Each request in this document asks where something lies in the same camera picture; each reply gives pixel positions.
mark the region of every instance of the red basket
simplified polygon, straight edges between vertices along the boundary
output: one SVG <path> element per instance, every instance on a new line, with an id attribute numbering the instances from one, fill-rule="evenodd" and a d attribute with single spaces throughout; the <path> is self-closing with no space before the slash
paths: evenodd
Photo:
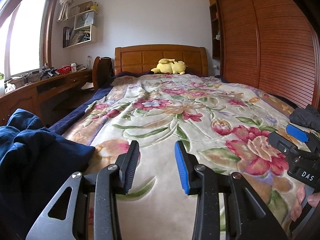
<path id="1" fill-rule="evenodd" d="M 59 68 L 57 71 L 63 75 L 63 74 L 68 74 L 71 70 L 71 66 L 65 66 L 65 67 L 62 67 L 62 68 Z"/>

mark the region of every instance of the floral blanket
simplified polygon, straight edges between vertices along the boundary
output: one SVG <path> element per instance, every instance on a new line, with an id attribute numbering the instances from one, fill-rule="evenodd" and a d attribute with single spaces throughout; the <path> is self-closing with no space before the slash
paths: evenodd
<path id="1" fill-rule="evenodd" d="M 123 239 L 192 238 L 196 197 L 182 190 L 174 157 L 177 140 L 215 172 L 241 172 L 287 230 L 300 182 L 286 174 L 285 156 L 268 144 L 267 136 L 278 131 L 303 147 L 285 132 L 291 107 L 260 90 L 214 77 L 123 76 L 112 85 L 64 137 L 96 147 L 87 173 L 114 163 L 131 140 L 139 142 L 132 189 L 117 196 Z M 220 217 L 223 235 L 223 204 Z"/>

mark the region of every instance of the yellow stuffed animal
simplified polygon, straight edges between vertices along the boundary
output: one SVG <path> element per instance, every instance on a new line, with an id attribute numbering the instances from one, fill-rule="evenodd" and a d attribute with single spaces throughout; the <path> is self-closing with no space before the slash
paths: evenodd
<path id="1" fill-rule="evenodd" d="M 163 58 L 159 60 L 159 64 L 156 68 L 151 69 L 155 74 L 184 74 L 186 70 L 186 64 L 183 61 L 175 61 L 174 59 Z"/>

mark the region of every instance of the window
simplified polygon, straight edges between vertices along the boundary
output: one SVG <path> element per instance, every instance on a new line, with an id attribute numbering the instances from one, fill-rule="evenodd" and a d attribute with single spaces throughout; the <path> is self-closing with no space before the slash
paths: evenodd
<path id="1" fill-rule="evenodd" d="M 6 80 L 44 65 L 49 5 L 50 0 L 22 0 L 0 28 L 0 72 Z"/>

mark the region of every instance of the metal screw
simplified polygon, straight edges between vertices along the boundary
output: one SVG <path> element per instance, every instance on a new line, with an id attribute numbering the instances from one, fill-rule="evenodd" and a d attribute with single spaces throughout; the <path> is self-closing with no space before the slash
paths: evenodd
<path id="1" fill-rule="evenodd" d="M 72 173 L 72 178 L 73 179 L 79 179 L 81 177 L 81 172 L 77 171 Z"/>
<path id="2" fill-rule="evenodd" d="M 234 172 L 234 173 L 232 173 L 232 177 L 234 179 L 241 179 L 242 175 L 239 172 Z"/>
<path id="3" fill-rule="evenodd" d="M 203 164 L 198 164 L 198 165 L 196 165 L 196 169 L 198 171 L 203 171 L 205 169 L 205 166 Z"/>
<path id="4" fill-rule="evenodd" d="M 116 169 L 118 169 L 118 165 L 116 165 L 116 164 L 110 164 L 108 166 L 109 171 L 115 171 Z"/>

